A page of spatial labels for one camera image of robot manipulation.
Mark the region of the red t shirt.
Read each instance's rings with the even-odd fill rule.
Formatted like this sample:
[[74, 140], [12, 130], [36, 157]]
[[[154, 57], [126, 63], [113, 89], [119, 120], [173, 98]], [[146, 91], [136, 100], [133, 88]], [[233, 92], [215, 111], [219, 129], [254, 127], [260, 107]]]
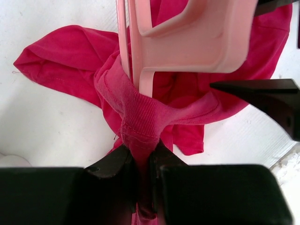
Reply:
[[[189, 0], [149, 0], [152, 25], [181, 13]], [[119, 32], [69, 25], [27, 46], [14, 66], [31, 81], [99, 106], [117, 135], [113, 148], [132, 156], [135, 211], [130, 225], [158, 225], [150, 156], [159, 142], [191, 156], [204, 150], [206, 124], [227, 119], [249, 103], [211, 88], [222, 81], [270, 80], [289, 35], [292, 4], [252, 21], [249, 50], [230, 73], [157, 71], [151, 97], [125, 73]]]

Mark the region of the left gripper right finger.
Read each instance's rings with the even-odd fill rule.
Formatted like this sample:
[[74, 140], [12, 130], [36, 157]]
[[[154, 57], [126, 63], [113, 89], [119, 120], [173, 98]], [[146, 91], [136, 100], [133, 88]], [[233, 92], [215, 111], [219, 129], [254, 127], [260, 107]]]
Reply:
[[187, 165], [162, 142], [150, 156], [160, 225], [291, 225], [293, 216], [263, 165]]

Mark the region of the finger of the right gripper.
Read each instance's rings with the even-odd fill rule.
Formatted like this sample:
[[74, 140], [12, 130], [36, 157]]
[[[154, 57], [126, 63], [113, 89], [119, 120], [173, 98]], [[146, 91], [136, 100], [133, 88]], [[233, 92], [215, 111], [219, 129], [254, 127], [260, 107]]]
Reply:
[[258, 0], [254, 16], [260, 16], [273, 12], [279, 7], [293, 4], [299, 0]]
[[294, 80], [222, 81], [210, 87], [246, 101], [272, 118], [292, 140], [300, 139], [300, 88]]

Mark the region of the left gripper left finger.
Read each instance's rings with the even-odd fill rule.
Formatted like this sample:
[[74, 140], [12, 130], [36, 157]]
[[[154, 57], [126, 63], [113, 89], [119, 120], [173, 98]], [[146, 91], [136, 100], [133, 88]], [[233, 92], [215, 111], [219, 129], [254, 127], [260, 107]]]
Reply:
[[3, 225], [129, 225], [135, 211], [133, 164], [120, 146], [87, 168], [0, 170]]

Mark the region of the pink hanger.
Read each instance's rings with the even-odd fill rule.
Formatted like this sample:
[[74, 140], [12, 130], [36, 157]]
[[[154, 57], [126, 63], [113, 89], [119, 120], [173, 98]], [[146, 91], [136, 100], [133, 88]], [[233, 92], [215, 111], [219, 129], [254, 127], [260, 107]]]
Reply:
[[190, 0], [181, 13], [153, 26], [148, 0], [119, 0], [122, 67], [148, 97], [157, 71], [233, 72], [247, 57], [256, 5], [255, 0]]

